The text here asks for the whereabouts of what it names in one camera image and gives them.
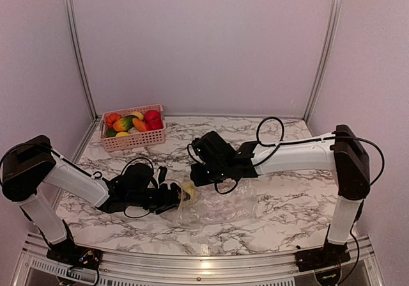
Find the yellow fake lemon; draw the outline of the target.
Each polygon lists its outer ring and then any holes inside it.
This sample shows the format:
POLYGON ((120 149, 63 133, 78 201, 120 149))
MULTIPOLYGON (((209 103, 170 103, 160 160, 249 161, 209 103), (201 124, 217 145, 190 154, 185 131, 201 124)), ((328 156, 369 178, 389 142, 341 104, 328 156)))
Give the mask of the yellow fake lemon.
POLYGON ((193 184, 183 182, 180 184, 179 197, 182 202, 196 201, 196 189, 193 184))

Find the clear zip top bag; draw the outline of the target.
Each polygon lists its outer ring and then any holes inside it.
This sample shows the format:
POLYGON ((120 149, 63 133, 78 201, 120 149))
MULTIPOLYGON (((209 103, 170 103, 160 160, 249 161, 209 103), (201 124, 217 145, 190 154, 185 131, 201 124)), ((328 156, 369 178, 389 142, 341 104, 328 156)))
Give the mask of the clear zip top bag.
POLYGON ((235 187, 233 180, 218 185, 195 187, 196 201, 180 202, 179 206, 160 215, 173 227, 199 230, 207 225, 232 223, 256 216, 258 197, 249 180, 235 187))

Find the yellow fake pear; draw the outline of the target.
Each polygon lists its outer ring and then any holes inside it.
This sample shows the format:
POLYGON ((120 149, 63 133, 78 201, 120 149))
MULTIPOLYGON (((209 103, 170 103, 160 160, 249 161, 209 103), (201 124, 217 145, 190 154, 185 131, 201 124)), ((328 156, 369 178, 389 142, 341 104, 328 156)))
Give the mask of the yellow fake pear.
POLYGON ((128 136, 128 135, 130 135, 128 132, 123 131, 123 132, 118 132, 118 133, 116 134, 116 137, 122 137, 122 136, 128 136))

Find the white fake cabbage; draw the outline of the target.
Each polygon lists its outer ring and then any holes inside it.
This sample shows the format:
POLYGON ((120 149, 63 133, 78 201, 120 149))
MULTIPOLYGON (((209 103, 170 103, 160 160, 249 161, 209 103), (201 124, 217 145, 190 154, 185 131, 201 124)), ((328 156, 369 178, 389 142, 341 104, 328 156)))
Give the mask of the white fake cabbage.
POLYGON ((127 132, 129 134, 139 134, 140 133, 135 127, 130 128, 127 132))

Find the green fake vegetable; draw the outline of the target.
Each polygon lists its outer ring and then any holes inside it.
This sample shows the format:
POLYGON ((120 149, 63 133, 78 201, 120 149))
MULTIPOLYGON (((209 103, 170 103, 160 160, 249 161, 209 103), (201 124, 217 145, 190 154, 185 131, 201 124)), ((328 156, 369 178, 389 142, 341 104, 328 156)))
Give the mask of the green fake vegetable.
POLYGON ((107 130, 106 137, 107 138, 112 138, 112 137, 115 137, 116 134, 117 134, 117 132, 113 128, 110 128, 110 129, 107 130))

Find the orange red fake mango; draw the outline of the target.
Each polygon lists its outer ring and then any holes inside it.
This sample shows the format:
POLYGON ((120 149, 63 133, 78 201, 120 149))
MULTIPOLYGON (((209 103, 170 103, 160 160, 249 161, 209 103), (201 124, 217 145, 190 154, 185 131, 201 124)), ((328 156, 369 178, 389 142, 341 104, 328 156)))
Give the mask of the orange red fake mango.
POLYGON ((151 131, 151 127, 144 122, 143 120, 140 120, 138 118, 133 118, 132 123, 134 127, 137 129, 138 132, 148 132, 151 131))

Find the green red fake mango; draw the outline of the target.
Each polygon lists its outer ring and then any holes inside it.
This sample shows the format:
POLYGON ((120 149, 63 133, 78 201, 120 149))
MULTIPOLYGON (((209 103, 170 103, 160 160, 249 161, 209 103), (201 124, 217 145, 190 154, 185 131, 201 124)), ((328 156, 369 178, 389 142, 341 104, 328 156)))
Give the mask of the green red fake mango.
POLYGON ((113 125, 112 128, 116 131, 116 132, 125 132, 128 131, 129 129, 131 129, 134 124, 133 124, 133 119, 137 118, 134 115, 128 115, 128 116, 124 116, 122 118, 120 118, 119 120, 116 120, 113 125))

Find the peach coloured fake fruit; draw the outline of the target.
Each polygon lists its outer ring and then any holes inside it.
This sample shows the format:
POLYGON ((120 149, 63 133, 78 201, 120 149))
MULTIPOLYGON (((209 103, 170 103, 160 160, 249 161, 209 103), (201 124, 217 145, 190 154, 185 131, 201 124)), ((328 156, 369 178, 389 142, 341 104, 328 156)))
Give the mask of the peach coloured fake fruit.
POLYGON ((130 115, 136 116, 140 120, 144 120, 144 115, 141 112, 134 111, 130 115))

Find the orange fake fruit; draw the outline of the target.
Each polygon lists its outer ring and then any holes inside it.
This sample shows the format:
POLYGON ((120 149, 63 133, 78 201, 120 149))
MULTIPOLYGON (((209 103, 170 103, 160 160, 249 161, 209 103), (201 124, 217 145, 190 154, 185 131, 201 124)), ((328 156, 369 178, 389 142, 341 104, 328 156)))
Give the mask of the orange fake fruit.
POLYGON ((111 113, 110 115, 107 116, 107 127, 111 128, 114 123, 122 118, 121 115, 117 113, 111 113))

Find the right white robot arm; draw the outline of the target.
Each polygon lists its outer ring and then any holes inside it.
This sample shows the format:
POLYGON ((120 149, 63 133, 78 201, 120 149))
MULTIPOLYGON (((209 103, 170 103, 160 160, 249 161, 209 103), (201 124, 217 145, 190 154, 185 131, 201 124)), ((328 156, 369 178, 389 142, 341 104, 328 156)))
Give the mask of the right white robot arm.
POLYGON ((327 243, 317 250, 316 259, 329 266, 341 256, 360 206, 371 188, 369 156, 347 125, 310 139, 262 145, 243 143, 235 150, 215 131, 196 138, 187 147, 195 160, 190 178, 197 187, 217 187, 225 180, 238 183, 281 171, 330 171, 338 186, 338 197, 327 243))

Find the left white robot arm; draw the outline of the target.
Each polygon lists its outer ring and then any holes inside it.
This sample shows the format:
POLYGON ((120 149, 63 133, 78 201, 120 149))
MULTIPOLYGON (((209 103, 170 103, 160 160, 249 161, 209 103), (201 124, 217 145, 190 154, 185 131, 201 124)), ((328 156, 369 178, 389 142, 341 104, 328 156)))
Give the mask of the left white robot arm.
POLYGON ((39 192, 40 184, 67 191, 107 214, 125 212, 129 207, 161 214, 177 207, 182 196, 178 184, 164 182, 164 169, 154 171, 144 157, 130 161, 119 175, 107 180, 101 172, 90 174, 63 157, 44 135, 9 149, 1 158, 1 169, 3 195, 18 204, 68 264, 80 259, 81 250, 73 243, 66 223, 39 192))

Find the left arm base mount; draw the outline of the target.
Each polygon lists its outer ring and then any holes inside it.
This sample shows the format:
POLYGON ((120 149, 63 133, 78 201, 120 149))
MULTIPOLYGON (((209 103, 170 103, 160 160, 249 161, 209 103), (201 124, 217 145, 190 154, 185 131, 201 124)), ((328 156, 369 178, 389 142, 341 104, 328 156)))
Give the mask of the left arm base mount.
POLYGON ((70 269, 86 268, 95 271, 99 269, 102 251, 96 248, 89 248, 75 244, 73 235, 64 220, 63 225, 66 230, 66 238, 64 241, 52 244, 47 241, 46 237, 42 234, 44 241, 49 247, 47 258, 68 264, 70 265, 70 269))

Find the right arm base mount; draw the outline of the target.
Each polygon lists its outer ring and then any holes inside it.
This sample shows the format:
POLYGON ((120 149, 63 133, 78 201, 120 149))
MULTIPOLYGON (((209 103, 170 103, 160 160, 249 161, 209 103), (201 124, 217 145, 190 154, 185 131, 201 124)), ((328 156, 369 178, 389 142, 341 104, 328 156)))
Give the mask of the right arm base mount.
POLYGON ((325 239, 319 248, 299 250, 295 253, 295 264, 300 272, 340 266, 351 260, 347 244, 332 244, 325 239))

